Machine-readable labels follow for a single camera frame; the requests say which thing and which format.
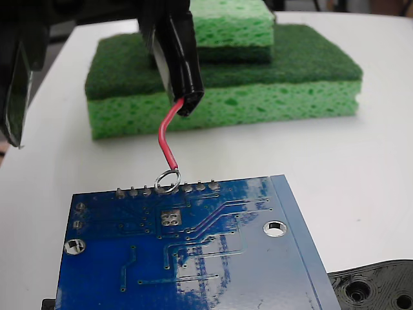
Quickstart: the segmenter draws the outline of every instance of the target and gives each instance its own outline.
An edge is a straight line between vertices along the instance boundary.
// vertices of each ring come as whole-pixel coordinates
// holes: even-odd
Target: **black plastic part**
[[[342,310],[412,310],[413,260],[328,274]]]
[[[41,310],[54,310],[56,299],[43,299]]]
[[[0,129],[19,147],[30,91],[30,64],[17,23],[0,23]]]
[[[168,96],[174,104],[184,98],[178,114],[188,116],[204,95],[192,14],[168,15],[156,25],[153,53]]]

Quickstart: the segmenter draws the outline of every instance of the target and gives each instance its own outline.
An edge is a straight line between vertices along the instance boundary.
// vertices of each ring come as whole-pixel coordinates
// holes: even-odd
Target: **sponge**
[[[148,60],[139,34],[100,41],[86,81],[89,100],[163,92],[159,72]],[[360,81],[361,69],[314,29],[277,25],[271,64],[201,64],[204,86],[232,87],[253,83]]]
[[[169,130],[354,115],[361,69],[304,25],[277,25],[269,65],[201,65],[205,97]],[[168,112],[159,73],[138,35],[102,40],[86,81],[94,139],[150,134]]]
[[[264,1],[192,0],[190,9],[201,61],[271,61],[274,15]]]

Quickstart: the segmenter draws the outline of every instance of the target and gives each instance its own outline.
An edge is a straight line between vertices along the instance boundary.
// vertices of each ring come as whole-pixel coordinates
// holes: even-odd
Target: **red wire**
[[[184,99],[178,99],[176,104],[169,110],[168,114],[166,115],[165,119],[162,121],[161,125],[159,126],[159,136],[158,141],[163,154],[165,155],[166,161],[169,164],[169,167],[174,170],[178,168],[178,164],[176,163],[175,157],[170,150],[168,143],[166,142],[166,129],[168,128],[169,123],[173,120],[175,114],[182,108],[184,103]]]

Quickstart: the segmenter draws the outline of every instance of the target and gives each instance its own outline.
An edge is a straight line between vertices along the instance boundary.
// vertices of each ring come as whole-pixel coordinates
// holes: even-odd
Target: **pcb trace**
[[[284,176],[75,194],[55,308],[340,309]]]

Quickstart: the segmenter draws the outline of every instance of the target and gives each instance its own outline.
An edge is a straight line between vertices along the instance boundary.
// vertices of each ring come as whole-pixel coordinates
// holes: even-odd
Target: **black object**
[[[328,274],[342,310],[413,309],[413,260]]]
[[[184,98],[181,116],[188,116],[204,94],[189,6],[189,0],[147,0],[137,17],[170,101]]]
[[[318,3],[318,0],[313,0],[313,2],[314,2],[314,6],[316,8],[316,11],[321,12],[320,4]]]
[[[338,0],[337,5],[334,7],[334,11],[348,13],[347,0]]]
[[[55,299],[43,299],[41,310],[54,310]]]
[[[413,3],[413,0],[408,0],[408,1],[405,3],[403,9],[402,9],[401,12],[400,12],[400,16],[406,16],[406,15],[407,15],[407,12],[408,12],[410,6],[412,5],[412,3]]]
[[[3,0],[0,10],[0,130],[20,146],[28,108],[30,76],[41,70],[50,26],[74,20],[78,25],[138,18],[173,99],[185,98],[189,115],[203,95],[189,0]]]

